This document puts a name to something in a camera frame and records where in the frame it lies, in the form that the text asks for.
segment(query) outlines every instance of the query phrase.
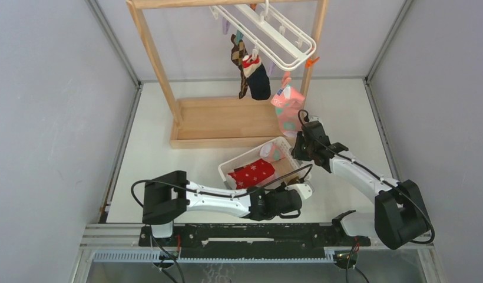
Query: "white wall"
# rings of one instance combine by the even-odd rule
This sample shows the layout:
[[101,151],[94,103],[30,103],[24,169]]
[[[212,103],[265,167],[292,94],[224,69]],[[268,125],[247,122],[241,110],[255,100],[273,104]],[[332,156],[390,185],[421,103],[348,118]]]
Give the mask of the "white wall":
[[373,80],[449,282],[483,282],[483,0],[415,1]]
[[[403,2],[330,0],[314,75],[366,76]],[[99,3],[138,77],[156,80],[125,1]],[[311,32],[315,1],[274,6],[302,30]],[[240,71],[230,60],[230,35],[236,30],[231,28],[223,35],[221,20],[216,21],[208,7],[154,9],[144,14],[170,79],[239,78]],[[302,72],[297,69],[294,76],[302,76]],[[273,73],[273,77],[282,75],[280,70]]]
[[84,1],[0,1],[0,282],[68,281],[133,92]]

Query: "plastic laundry basket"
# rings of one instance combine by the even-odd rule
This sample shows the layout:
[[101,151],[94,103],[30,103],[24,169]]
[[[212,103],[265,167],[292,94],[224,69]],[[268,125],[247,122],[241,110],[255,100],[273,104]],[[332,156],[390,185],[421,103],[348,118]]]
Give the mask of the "plastic laundry basket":
[[[289,142],[284,138],[284,137],[277,137],[273,140],[268,141],[267,143],[273,143],[275,144],[280,151],[285,155],[285,159],[288,160],[290,163],[290,166],[293,168],[292,170],[289,170],[288,172],[278,172],[279,176],[283,176],[284,174],[290,173],[293,170],[296,170],[301,167],[301,162],[295,160],[292,158],[291,151],[292,147],[289,144]],[[257,146],[256,148],[249,150],[248,152],[243,153],[242,155],[239,155],[229,161],[226,161],[219,165],[219,174],[221,175],[221,178],[224,181],[224,184],[226,185],[226,188],[228,189],[235,189],[233,187],[230,187],[228,183],[226,182],[226,174],[229,172],[232,172],[235,168],[240,168],[242,166],[251,164],[252,162],[255,162],[259,160],[261,157],[259,155],[260,149],[265,145],[261,144]],[[299,177],[303,177],[308,169],[304,169],[302,171],[299,171],[297,174]],[[305,178],[306,181],[309,181],[311,179],[311,174],[308,174]]]

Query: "wooden rack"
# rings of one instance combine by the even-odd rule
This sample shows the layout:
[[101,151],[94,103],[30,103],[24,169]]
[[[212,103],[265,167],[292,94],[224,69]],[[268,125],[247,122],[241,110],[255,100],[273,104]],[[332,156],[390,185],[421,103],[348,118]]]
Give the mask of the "wooden rack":
[[[309,0],[270,0],[271,3],[304,1]],[[328,0],[317,0],[317,2],[311,37],[318,45]],[[282,133],[278,127],[274,106],[269,100],[256,101],[248,97],[239,100],[235,96],[176,100],[143,10],[257,3],[264,3],[264,0],[127,0],[127,6],[143,41],[144,49],[172,112],[174,119],[170,136],[172,148],[253,147],[281,136]],[[307,96],[312,74],[312,66],[305,69],[300,88],[304,96]]]

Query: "white table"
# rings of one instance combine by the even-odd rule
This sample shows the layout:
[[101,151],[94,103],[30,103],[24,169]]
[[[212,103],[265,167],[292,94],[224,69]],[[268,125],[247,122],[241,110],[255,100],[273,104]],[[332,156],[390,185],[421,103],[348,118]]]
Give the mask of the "white table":
[[[177,98],[237,95],[239,81],[177,82],[171,87]],[[272,81],[276,91],[280,81]],[[300,81],[292,85],[300,88]],[[390,176],[381,138],[360,79],[312,80],[305,109],[319,116],[330,141],[341,142],[369,167]],[[169,146],[172,115],[158,83],[144,84],[118,182],[108,214],[108,223],[141,223],[142,208],[134,201],[130,186],[137,180],[152,179],[183,170],[188,180],[210,187],[225,188],[217,171],[220,163],[248,148],[173,150]],[[314,195],[303,202],[296,219],[274,218],[267,223],[330,222],[350,209],[373,211],[373,204],[343,179],[315,166],[311,183]],[[138,185],[141,200],[144,185]],[[214,212],[186,212],[176,223],[251,223]]]

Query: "orange clothespin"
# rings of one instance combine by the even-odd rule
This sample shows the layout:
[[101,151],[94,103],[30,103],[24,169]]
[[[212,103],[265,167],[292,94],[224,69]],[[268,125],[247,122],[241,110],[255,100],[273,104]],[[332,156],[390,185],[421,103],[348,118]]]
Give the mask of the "orange clothespin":
[[313,60],[313,59],[311,59],[311,58],[307,59],[307,61],[306,61],[306,68],[311,67],[311,66],[312,66],[312,65],[314,65],[316,62],[318,62],[318,60],[319,60],[319,57],[316,57],[316,59],[314,59],[314,60]]

